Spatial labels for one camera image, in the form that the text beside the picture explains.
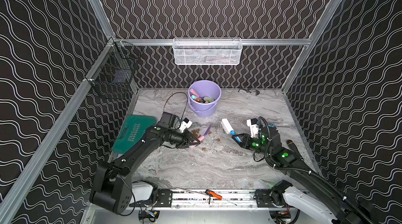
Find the small purple trowel pink handle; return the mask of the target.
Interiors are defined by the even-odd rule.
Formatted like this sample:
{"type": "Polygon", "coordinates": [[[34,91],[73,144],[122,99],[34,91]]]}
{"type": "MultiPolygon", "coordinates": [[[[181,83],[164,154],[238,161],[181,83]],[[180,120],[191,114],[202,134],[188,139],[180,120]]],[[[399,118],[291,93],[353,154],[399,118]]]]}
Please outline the small purple trowel pink handle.
{"type": "Polygon", "coordinates": [[[194,144],[200,144],[200,143],[205,139],[205,137],[209,134],[209,132],[210,132],[210,130],[211,130],[211,127],[212,127],[212,124],[210,124],[210,125],[208,126],[207,130],[204,132],[204,134],[203,134],[202,136],[198,137],[198,139],[195,140],[195,141],[193,141],[192,143],[194,143],[194,144]]]}

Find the white brush blue handle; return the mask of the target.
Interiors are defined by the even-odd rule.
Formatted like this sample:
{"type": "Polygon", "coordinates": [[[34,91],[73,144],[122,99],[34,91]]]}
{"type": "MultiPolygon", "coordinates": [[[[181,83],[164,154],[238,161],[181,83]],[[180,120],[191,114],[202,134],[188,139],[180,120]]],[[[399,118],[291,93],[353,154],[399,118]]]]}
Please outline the white brush blue handle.
{"type": "Polygon", "coordinates": [[[227,118],[222,119],[221,125],[223,127],[223,130],[226,134],[231,134],[231,135],[236,135],[236,132],[232,128],[230,122],[228,121],[227,118]]]}

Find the light green trowel wooden handle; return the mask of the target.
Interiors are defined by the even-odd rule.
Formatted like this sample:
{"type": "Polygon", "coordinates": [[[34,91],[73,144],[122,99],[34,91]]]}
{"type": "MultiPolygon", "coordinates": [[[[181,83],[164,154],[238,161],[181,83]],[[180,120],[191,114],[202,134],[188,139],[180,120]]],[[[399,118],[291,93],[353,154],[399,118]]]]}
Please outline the light green trowel wooden handle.
{"type": "Polygon", "coordinates": [[[208,103],[213,103],[215,100],[211,97],[204,97],[203,100],[205,100],[208,103]]]}

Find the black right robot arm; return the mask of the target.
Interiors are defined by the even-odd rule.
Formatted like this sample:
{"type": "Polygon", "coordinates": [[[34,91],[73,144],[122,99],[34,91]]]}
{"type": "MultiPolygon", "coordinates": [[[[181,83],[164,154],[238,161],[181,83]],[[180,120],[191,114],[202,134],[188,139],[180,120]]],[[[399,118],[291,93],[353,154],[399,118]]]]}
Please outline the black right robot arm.
{"type": "Polygon", "coordinates": [[[331,184],[310,168],[297,146],[287,140],[281,142],[280,133],[274,124],[263,117],[248,120],[250,134],[237,134],[223,122],[225,131],[243,149],[261,154],[262,160],[276,171],[287,175],[309,191],[304,194],[292,183],[282,180],[270,190],[266,199],[276,207],[295,207],[321,224],[376,224],[374,206],[368,201],[357,201],[331,184]]]}

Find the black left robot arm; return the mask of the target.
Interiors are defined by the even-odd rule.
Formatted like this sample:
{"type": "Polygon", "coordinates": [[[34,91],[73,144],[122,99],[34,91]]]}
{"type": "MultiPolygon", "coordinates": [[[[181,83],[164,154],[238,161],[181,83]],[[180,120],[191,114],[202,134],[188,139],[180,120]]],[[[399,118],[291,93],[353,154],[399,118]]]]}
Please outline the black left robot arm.
{"type": "Polygon", "coordinates": [[[174,149],[198,146],[189,130],[180,129],[177,115],[164,112],[155,126],[148,127],[140,140],[121,157],[98,165],[89,201],[103,209],[122,215],[137,202],[154,203],[156,187],[149,183],[133,183],[132,175],[142,162],[165,142],[174,149]]]}

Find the brown soil pieces on table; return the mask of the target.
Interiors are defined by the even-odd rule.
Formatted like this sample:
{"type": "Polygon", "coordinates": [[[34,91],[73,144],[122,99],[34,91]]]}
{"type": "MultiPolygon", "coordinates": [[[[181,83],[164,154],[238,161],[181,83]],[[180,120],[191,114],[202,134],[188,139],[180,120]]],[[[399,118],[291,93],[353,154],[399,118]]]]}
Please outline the brown soil pieces on table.
{"type": "MultiPolygon", "coordinates": [[[[200,137],[204,134],[205,131],[206,130],[195,129],[195,130],[192,130],[191,132],[196,137],[200,137]]],[[[221,134],[221,132],[210,130],[209,134],[205,137],[205,139],[201,142],[201,144],[194,147],[194,149],[201,150],[203,152],[208,152],[208,151],[213,150],[216,145],[221,144],[222,139],[220,137],[220,134],[221,134]]]]}

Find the purple plastic bucket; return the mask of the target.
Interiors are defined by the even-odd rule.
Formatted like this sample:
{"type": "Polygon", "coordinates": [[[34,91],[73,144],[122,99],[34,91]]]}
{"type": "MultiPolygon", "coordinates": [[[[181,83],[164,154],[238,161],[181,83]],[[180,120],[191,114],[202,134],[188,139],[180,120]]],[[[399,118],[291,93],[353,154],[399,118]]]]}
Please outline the purple plastic bucket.
{"type": "Polygon", "coordinates": [[[194,82],[187,93],[190,109],[198,117],[206,118],[215,113],[222,90],[215,82],[200,80],[194,82]]]}

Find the black clamp on table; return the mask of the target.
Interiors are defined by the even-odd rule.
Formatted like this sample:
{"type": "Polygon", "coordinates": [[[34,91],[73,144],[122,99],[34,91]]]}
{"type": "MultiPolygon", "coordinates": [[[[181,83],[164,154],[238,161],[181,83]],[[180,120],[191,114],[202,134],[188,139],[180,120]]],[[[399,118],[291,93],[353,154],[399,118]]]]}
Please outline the black clamp on table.
{"type": "Polygon", "coordinates": [[[253,94],[253,93],[254,93],[255,96],[258,96],[258,95],[260,94],[260,91],[259,91],[259,90],[253,89],[253,88],[248,88],[248,89],[239,88],[238,92],[240,92],[240,91],[245,91],[246,93],[250,93],[250,94],[253,94]]]}

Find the green plastic tool case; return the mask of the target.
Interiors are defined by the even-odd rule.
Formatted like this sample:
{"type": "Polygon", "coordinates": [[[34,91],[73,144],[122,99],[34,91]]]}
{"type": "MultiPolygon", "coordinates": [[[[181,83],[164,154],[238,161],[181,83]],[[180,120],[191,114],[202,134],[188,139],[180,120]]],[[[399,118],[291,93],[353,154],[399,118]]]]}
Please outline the green plastic tool case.
{"type": "Polygon", "coordinates": [[[156,118],[152,116],[129,115],[112,146],[112,151],[117,154],[125,154],[141,140],[146,129],[150,126],[155,126],[156,122],[156,118]]]}

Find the orange handled screwdriver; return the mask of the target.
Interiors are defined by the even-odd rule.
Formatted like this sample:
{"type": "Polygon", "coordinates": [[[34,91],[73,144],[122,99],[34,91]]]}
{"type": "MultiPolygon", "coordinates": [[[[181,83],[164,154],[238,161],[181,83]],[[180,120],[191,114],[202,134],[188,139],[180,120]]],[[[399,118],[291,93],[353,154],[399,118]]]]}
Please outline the orange handled screwdriver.
{"type": "Polygon", "coordinates": [[[207,189],[207,190],[205,191],[205,194],[208,195],[208,204],[209,204],[209,205],[210,205],[210,203],[211,203],[211,199],[212,199],[212,198],[215,198],[215,199],[217,199],[217,200],[219,200],[219,201],[222,201],[222,200],[223,200],[223,197],[222,197],[221,195],[217,194],[216,192],[214,192],[214,191],[212,191],[212,190],[210,190],[210,189],[207,189]]]}

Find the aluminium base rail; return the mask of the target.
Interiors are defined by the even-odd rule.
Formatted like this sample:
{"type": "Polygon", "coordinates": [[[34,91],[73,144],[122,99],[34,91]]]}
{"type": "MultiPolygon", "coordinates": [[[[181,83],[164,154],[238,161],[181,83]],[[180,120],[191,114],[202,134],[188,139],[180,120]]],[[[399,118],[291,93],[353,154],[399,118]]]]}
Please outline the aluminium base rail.
{"type": "Polygon", "coordinates": [[[142,210],[166,208],[168,210],[255,210],[258,208],[286,210],[298,208],[300,210],[314,209],[329,213],[329,209],[317,198],[305,194],[295,188],[288,188],[283,194],[271,192],[270,189],[213,189],[212,191],[223,197],[222,201],[215,198],[208,204],[208,195],[204,189],[157,189],[154,203],[137,202],[132,210],[139,207],[142,210]]]}

